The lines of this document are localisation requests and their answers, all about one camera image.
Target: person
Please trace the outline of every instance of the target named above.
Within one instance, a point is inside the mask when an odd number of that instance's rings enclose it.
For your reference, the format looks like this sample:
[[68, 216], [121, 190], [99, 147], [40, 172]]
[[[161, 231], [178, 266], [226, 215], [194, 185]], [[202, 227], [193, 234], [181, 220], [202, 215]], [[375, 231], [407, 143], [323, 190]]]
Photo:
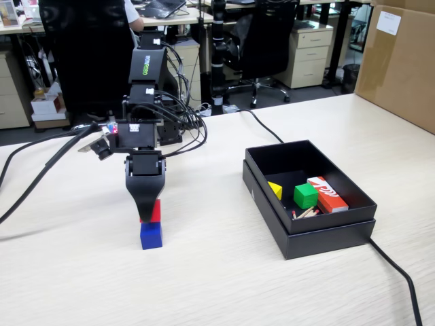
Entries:
[[134, 32], [143, 31], [143, 20], [139, 16], [135, 6], [131, 3], [131, 0], [124, 0], [125, 2], [125, 13], [127, 15], [128, 24]]

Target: white label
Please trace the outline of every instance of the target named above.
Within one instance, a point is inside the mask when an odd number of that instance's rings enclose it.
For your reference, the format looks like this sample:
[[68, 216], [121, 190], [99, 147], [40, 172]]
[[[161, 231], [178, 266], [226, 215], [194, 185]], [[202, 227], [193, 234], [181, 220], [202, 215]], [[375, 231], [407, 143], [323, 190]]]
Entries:
[[381, 12], [378, 26], [376, 26], [376, 28], [380, 31], [396, 36], [401, 19], [402, 17], [390, 14], [389, 12]]

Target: white table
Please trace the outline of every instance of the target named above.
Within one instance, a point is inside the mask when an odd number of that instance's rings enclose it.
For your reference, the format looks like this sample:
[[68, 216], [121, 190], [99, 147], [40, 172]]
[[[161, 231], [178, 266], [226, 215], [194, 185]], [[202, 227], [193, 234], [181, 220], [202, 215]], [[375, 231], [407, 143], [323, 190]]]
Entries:
[[[199, 10], [193, 7], [186, 9], [188, 15], [184, 12], [179, 12], [176, 15], [165, 19], [145, 18], [143, 17], [143, 23], [145, 27], [148, 26], [169, 26], [169, 25], [184, 25], [184, 24], [198, 24]], [[209, 24], [213, 22], [213, 16], [207, 13], [203, 13], [204, 23]]]
[[[321, 3], [336, 3], [336, 2], [345, 2], [345, 0], [300, 0], [300, 5], [319, 5]], [[204, 0], [204, 4], [211, 7], [211, 0]], [[251, 5], [237, 5], [235, 3], [227, 3], [225, 5], [225, 9], [239, 9], [239, 8], [253, 8], [255, 7], [255, 3]]]
[[[435, 136], [356, 95], [256, 110], [310, 139], [379, 206], [373, 238], [435, 320]], [[242, 180], [245, 148], [276, 143], [248, 113], [167, 160], [163, 248], [142, 251], [124, 158], [64, 156], [0, 225], [2, 325], [414, 325], [405, 280], [370, 247], [285, 261]], [[66, 139], [17, 155], [2, 215]], [[0, 166], [18, 145], [0, 147]], [[177, 145], [164, 148], [173, 151]]]
[[[146, 27], [149, 26], [169, 26], [169, 25], [184, 25], [184, 24], [198, 24], [199, 10], [193, 7], [186, 9], [187, 13], [179, 12], [178, 14], [165, 19], [155, 19], [143, 17], [143, 23]], [[213, 22], [213, 16], [207, 13], [204, 14], [204, 23], [209, 24]], [[21, 15], [19, 17], [20, 26], [4, 27], [0, 26], [0, 35], [8, 34], [23, 34], [23, 33], [36, 33], [44, 32], [44, 27], [42, 25], [37, 26], [27, 26], [22, 25], [25, 21], [25, 16]]]

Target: office chair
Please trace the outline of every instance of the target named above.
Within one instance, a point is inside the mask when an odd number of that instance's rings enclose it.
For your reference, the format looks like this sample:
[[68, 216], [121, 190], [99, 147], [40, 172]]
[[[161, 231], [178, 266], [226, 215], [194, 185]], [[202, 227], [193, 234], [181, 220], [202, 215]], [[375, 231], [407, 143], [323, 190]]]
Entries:
[[279, 90], [285, 95], [284, 102], [290, 102], [290, 96], [284, 89], [261, 84], [259, 78], [287, 69], [290, 33], [299, 2], [300, 0], [256, 0], [253, 14], [242, 21], [242, 24], [248, 24], [251, 19], [245, 40], [232, 33], [225, 33], [230, 38], [230, 43], [237, 46], [237, 53], [234, 50], [226, 53], [225, 64], [238, 73], [241, 72], [242, 80], [254, 80], [247, 85], [229, 87], [227, 91], [252, 87], [251, 108], [256, 107], [259, 88]]
[[133, 38], [124, 0], [39, 0], [67, 111], [122, 112]]

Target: orange box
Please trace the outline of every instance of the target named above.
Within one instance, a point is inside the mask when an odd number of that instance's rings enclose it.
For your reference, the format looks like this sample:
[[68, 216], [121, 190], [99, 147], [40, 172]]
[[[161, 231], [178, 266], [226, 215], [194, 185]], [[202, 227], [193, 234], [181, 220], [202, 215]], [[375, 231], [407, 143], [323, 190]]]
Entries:
[[330, 184], [327, 183], [323, 177], [308, 178], [307, 182], [319, 192], [317, 205], [323, 213], [336, 213], [349, 209], [345, 201], [332, 189]]

